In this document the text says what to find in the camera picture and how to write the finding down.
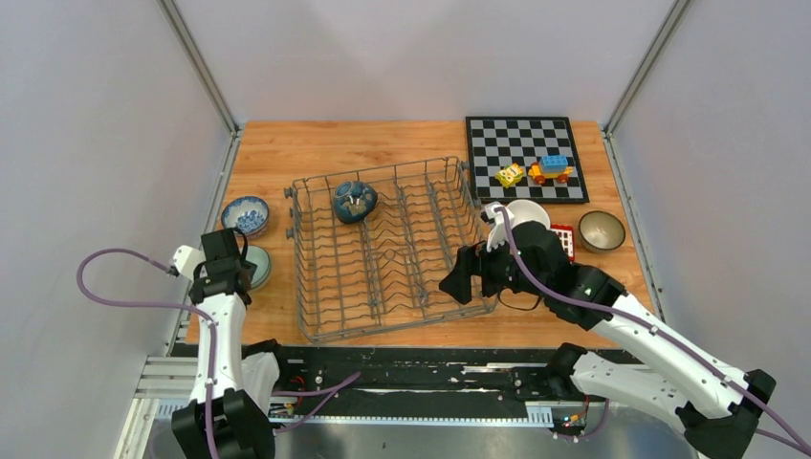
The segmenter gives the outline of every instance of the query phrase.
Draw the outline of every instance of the yellow toy car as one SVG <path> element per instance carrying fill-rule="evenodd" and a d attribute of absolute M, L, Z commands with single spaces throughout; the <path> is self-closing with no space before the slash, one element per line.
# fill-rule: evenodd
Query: yellow toy car
<path fill-rule="evenodd" d="M 520 165 L 512 163 L 496 172 L 495 178 L 501 183 L 502 186 L 509 188 L 524 178 L 524 169 Z"/>

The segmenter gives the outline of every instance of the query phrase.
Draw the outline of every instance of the wooden tabletop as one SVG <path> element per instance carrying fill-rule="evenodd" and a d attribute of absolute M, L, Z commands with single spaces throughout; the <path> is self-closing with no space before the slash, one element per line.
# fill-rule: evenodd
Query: wooden tabletop
<path fill-rule="evenodd" d="M 552 223 L 576 227 L 585 212 L 606 210 L 625 222 L 614 176 L 603 147 L 598 124 L 573 121 L 575 144 L 588 187 L 589 204 L 544 205 Z M 467 160 L 463 121 L 337 121 L 249 122 L 237 153 L 225 203 L 256 195 L 271 208 L 268 231 L 252 241 L 273 260 L 270 281 L 251 292 L 253 304 L 243 327 L 243 342 L 278 339 L 282 344 L 307 344 L 296 320 L 293 241 L 285 229 L 292 226 L 291 201 L 284 188 L 295 179 L 351 171 L 379 165 L 405 163 L 446 156 Z M 595 254 L 576 246 L 577 261 L 599 267 L 623 282 L 652 311 L 645 280 L 631 238 L 608 254 Z M 519 307 L 531 306 L 528 295 L 502 299 Z M 187 340 L 196 341 L 192 320 Z M 491 314 L 406 330 L 344 339 L 329 345 L 397 345 L 453 347 L 558 347 L 573 342 L 585 347 L 617 347 L 611 341 L 586 333 L 557 319 L 543 306 L 520 312 L 503 306 Z"/>

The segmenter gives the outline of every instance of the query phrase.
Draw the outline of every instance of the gray wall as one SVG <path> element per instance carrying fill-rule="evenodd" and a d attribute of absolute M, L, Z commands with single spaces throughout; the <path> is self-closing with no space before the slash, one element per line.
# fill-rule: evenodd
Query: gray wall
<path fill-rule="evenodd" d="M 0 81 L 0 457 L 110 457 L 176 316 L 90 303 L 77 264 L 198 241 L 227 135 L 155 1 L 3 0 Z M 119 256 L 88 274 L 118 298 L 184 287 Z"/>
<path fill-rule="evenodd" d="M 178 0 L 240 121 L 606 121 L 672 0 Z"/>
<path fill-rule="evenodd" d="M 669 322 L 775 376 L 806 439 L 809 18 L 805 0 L 694 2 L 617 134 Z M 761 439 L 747 457 L 800 456 Z"/>

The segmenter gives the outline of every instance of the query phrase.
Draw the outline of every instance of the metal wire rack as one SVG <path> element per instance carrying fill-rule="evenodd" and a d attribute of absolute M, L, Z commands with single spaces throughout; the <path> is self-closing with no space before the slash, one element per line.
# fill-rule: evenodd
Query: metal wire rack
<path fill-rule="evenodd" d="M 486 238 L 464 163 L 437 158 L 300 179 L 285 190 L 291 209 L 298 326 L 312 342 L 347 339 L 487 314 L 495 300 L 457 303 L 440 292 L 456 251 Z M 336 186 L 358 180 L 378 192 L 361 222 L 331 207 Z"/>

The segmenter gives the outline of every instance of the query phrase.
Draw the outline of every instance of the chessboard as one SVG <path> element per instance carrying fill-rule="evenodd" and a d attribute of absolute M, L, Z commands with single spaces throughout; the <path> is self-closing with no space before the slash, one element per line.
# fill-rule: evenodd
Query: chessboard
<path fill-rule="evenodd" d="M 587 203 L 588 192 L 568 118 L 467 117 L 468 154 L 473 198 L 482 204 L 529 199 L 539 204 Z M 542 156 L 562 155 L 573 171 L 565 183 L 548 180 L 536 185 L 529 177 L 532 163 Z M 502 168 L 518 164 L 524 177 L 504 187 L 495 178 Z"/>

